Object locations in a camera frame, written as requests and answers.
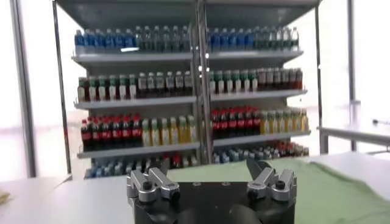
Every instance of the metal shelf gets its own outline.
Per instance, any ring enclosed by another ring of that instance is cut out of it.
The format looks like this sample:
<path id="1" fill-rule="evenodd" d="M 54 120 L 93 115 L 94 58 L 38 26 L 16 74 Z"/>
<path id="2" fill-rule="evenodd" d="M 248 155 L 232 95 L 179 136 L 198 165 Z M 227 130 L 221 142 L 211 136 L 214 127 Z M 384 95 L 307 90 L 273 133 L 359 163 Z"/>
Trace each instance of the metal shelf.
<path id="1" fill-rule="evenodd" d="M 192 142 L 192 143 L 177 144 L 177 145 L 162 145 L 162 146 L 151 146 L 151 147 L 137 147 L 137 148 L 126 148 L 126 149 L 81 152 L 77 154 L 77 157 L 79 159 L 87 159 L 87 158 L 105 158 L 105 157 L 114 157 L 114 156 L 132 156 L 132 155 L 143 155 L 149 153 L 193 150 L 193 149 L 198 149 L 199 147 L 200 147 L 199 142 Z"/>
<path id="2" fill-rule="evenodd" d="M 191 53 L 122 53 L 122 54 L 81 54 L 72 56 L 72 60 L 82 66 L 101 63 L 128 63 L 150 61 L 189 61 Z"/>
<path id="3" fill-rule="evenodd" d="M 156 105 L 171 105 L 182 103 L 196 102 L 195 96 L 185 97 L 170 97 L 170 98 L 152 98 L 152 99 L 134 99 L 134 100 L 116 100 L 103 102 L 81 102 L 75 103 L 74 107 L 77 109 L 90 110 L 101 108 L 118 108 L 118 107 L 145 107 Z"/>
<path id="4" fill-rule="evenodd" d="M 212 102 L 233 101 L 245 99 L 264 99 L 277 97 L 291 97 L 306 94 L 307 90 L 280 90 L 280 91 L 263 91 L 255 93 L 232 93 L 232 94 L 215 94 L 210 96 Z"/>
<path id="5" fill-rule="evenodd" d="M 310 135 L 311 131 L 295 131 L 289 133 L 277 133 L 272 135 L 254 135 L 237 138 L 217 139 L 213 141 L 214 147 L 227 146 L 227 145 L 239 145 L 248 144 L 254 142 L 265 142 L 271 140 L 286 139 L 297 136 Z"/>

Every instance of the red soda bottle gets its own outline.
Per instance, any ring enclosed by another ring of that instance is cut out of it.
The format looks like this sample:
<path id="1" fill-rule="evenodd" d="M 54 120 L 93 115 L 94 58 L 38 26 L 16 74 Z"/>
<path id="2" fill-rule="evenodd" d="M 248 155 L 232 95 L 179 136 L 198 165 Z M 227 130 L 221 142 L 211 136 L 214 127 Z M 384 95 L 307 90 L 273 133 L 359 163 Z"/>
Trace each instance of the red soda bottle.
<path id="1" fill-rule="evenodd" d="M 245 110 L 243 108 L 237 108 L 237 135 L 245 135 Z"/>
<path id="2" fill-rule="evenodd" d="M 245 108 L 245 134 L 246 135 L 253 135 L 253 122 L 252 118 L 252 110 L 250 107 Z"/>
<path id="3" fill-rule="evenodd" d="M 227 138 L 228 137 L 228 127 L 229 123 L 227 120 L 228 113 L 227 110 L 224 108 L 219 112 L 219 135 L 220 138 Z"/>
<path id="4" fill-rule="evenodd" d="M 133 128 L 132 128 L 132 136 L 133 136 L 133 146 L 141 147 L 142 146 L 142 126 L 141 126 L 141 118 L 139 114 L 134 115 L 133 117 Z"/>
<path id="5" fill-rule="evenodd" d="M 90 151 L 92 136 L 90 130 L 88 129 L 87 120 L 85 119 L 82 120 L 81 140 L 83 141 L 83 150 L 86 152 Z"/>
<path id="6" fill-rule="evenodd" d="M 233 108 L 229 109 L 229 137 L 237 135 L 237 113 Z"/>
<path id="7" fill-rule="evenodd" d="M 211 121 L 213 123 L 213 138 L 219 139 L 219 114 L 218 110 L 211 112 Z"/>

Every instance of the metal pole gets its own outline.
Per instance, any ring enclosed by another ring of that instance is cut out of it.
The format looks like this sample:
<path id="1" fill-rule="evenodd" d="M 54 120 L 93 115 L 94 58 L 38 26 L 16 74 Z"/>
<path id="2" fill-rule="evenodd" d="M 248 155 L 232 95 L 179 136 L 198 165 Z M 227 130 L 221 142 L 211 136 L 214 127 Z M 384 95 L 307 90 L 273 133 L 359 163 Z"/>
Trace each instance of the metal pole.
<path id="1" fill-rule="evenodd" d="M 37 176 L 35 165 L 34 122 L 30 96 L 30 81 L 27 67 L 23 21 L 19 0 L 10 0 L 13 39 L 15 42 L 16 65 L 18 69 L 20 105 L 23 124 L 24 150 L 26 153 L 27 177 Z"/>
<path id="2" fill-rule="evenodd" d="M 355 40 L 353 32 L 353 0 L 348 0 L 348 66 L 349 66 L 349 103 L 356 101 L 356 89 L 355 89 Z M 353 112 L 353 121 L 355 122 L 356 113 Z M 351 150 L 354 152 L 357 150 L 356 141 L 351 141 Z"/>
<path id="3" fill-rule="evenodd" d="M 58 22 L 58 16 L 57 16 L 57 1 L 56 0 L 52 1 L 52 6 L 53 6 L 53 16 L 54 16 L 55 46 L 57 48 L 58 76 L 59 76 L 59 80 L 60 80 L 62 127 L 63 127 L 64 141 L 65 141 L 66 169 L 68 171 L 68 174 L 71 174 L 72 168 L 71 168 L 71 158 L 70 158 L 70 153 L 69 153 L 68 122 L 66 120 L 65 95 L 63 92 L 60 34 L 59 34 L 59 24 L 58 24 L 59 22 Z"/>
<path id="4" fill-rule="evenodd" d="M 321 54 L 319 44 L 319 5 L 316 6 L 316 46 L 317 46 L 317 88 L 318 88 L 318 121 L 322 127 L 322 92 L 321 92 Z"/>
<path id="5" fill-rule="evenodd" d="M 210 92 L 208 87 L 207 77 L 207 44 L 206 44 L 206 12 L 205 5 L 202 0 L 198 0 L 196 7 L 196 19 L 198 24 L 199 34 L 199 52 L 200 52 L 200 66 L 202 71 L 202 97 L 203 97 L 203 109 L 204 109 L 204 129 L 206 134 L 206 149 L 207 149 L 207 160 L 211 164 L 213 157 L 213 140 L 211 136 L 210 128 Z"/>

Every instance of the green towel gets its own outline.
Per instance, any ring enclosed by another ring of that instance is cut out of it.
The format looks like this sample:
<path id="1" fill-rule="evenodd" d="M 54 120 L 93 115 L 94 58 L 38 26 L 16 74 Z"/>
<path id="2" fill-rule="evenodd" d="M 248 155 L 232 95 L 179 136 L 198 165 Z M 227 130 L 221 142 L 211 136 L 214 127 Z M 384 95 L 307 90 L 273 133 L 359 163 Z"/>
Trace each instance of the green towel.
<path id="1" fill-rule="evenodd" d="M 278 172 L 292 169 L 297 175 L 296 224 L 390 223 L 390 201 L 364 182 L 351 179 L 325 165 L 296 159 L 269 162 Z M 249 181 L 245 162 L 170 170 L 174 181 Z"/>

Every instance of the white table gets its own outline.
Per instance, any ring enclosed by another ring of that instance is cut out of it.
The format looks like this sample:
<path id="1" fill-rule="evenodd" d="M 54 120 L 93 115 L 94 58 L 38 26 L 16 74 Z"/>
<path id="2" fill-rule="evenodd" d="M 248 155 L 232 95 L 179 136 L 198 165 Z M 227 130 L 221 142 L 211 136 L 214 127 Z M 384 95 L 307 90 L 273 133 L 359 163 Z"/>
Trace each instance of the white table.
<path id="1" fill-rule="evenodd" d="M 374 191 L 390 199 L 390 180 L 383 177 L 383 171 L 390 169 L 389 161 L 352 152 L 303 160 L 316 161 L 363 180 Z M 125 177 L 69 181 L 35 205 L 35 208 L 22 207 L 19 213 L 4 217 L 0 223 L 133 223 L 132 210 L 126 199 Z"/>

